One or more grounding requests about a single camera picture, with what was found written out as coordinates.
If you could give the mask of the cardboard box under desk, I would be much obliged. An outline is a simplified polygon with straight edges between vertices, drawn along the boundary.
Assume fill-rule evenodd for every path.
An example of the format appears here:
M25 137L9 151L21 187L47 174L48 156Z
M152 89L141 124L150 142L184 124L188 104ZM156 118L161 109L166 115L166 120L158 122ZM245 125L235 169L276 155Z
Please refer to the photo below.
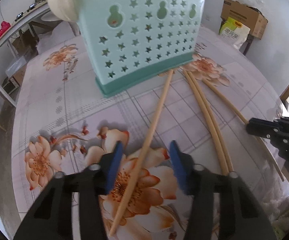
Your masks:
M22 86L23 79L24 79L25 72L26 72L26 68L27 68L26 65L21 67L14 75L12 75L10 80L15 81L19 86Z

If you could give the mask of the grey flat box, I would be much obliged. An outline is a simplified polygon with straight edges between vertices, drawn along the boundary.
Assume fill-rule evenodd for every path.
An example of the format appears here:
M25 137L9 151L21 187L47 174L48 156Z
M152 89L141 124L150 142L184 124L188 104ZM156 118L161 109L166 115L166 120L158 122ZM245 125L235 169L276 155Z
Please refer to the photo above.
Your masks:
M18 70L25 66L30 61L30 58L24 56L18 59L13 59L13 61L6 68L6 76L12 77Z

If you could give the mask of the mint green utensil holder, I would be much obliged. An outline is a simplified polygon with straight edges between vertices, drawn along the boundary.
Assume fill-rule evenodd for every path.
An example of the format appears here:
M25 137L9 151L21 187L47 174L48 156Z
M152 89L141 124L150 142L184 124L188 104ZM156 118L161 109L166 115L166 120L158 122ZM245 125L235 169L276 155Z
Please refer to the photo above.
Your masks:
M205 0L74 0L105 97L193 59Z

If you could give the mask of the cardboard box at right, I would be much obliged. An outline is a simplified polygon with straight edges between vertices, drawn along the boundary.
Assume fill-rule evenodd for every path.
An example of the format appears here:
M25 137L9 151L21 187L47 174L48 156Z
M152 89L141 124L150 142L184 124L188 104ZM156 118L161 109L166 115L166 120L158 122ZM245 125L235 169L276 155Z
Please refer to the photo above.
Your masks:
M233 0L224 0L223 2L221 18L227 20L228 17L250 28L249 34L260 40L268 24L268 20L258 9Z

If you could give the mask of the floral tablecloth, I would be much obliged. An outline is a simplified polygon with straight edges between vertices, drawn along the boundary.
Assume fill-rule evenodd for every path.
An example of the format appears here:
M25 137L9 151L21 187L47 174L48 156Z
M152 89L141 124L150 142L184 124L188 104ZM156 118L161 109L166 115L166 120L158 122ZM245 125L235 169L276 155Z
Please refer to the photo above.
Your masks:
M287 114L260 71L214 32L200 27L196 51L203 58L202 63L210 63L220 73L217 90L245 118L272 121ZM12 140L13 189L20 219L24 219L40 194L46 175L56 171L54 167L60 167L66 174L80 172L85 168L86 150L96 146L105 151L102 139L97 137L101 128L108 127L110 140L122 132L126 134L124 137L129 134L125 155L140 149L165 79L156 76L104 98L95 84L95 73L81 36L29 61L17 102ZM275 217L273 212L279 210L272 205L289 196L288 182L281 181L240 118L204 83L199 81L199 85L223 134L234 170L257 199L264 201L269 215ZM49 142L53 153L51 160L49 156L38 157L36 163L32 157L39 148L36 142L40 143L40 137L42 142ZM151 147L167 149L172 140L183 152L192 154L194 161L212 172L221 172L206 121L181 71L173 75ZM149 206L150 202L140 200L135 211L143 207L142 211L149 213L136 213L117 230L116 237L109 239L183 239L192 199L175 187L175 178L167 166L171 167L171 163L165 160L147 169L149 175L160 179L149 191L159 190L163 204Z

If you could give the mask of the yellow white rice bag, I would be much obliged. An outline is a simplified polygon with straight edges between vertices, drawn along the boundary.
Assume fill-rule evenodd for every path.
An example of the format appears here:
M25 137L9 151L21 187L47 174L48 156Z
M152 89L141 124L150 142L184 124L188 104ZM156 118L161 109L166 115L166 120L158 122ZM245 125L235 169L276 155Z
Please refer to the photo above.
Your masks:
M228 17L219 30L219 35L225 39L234 48L239 50L247 40L250 28L241 22Z

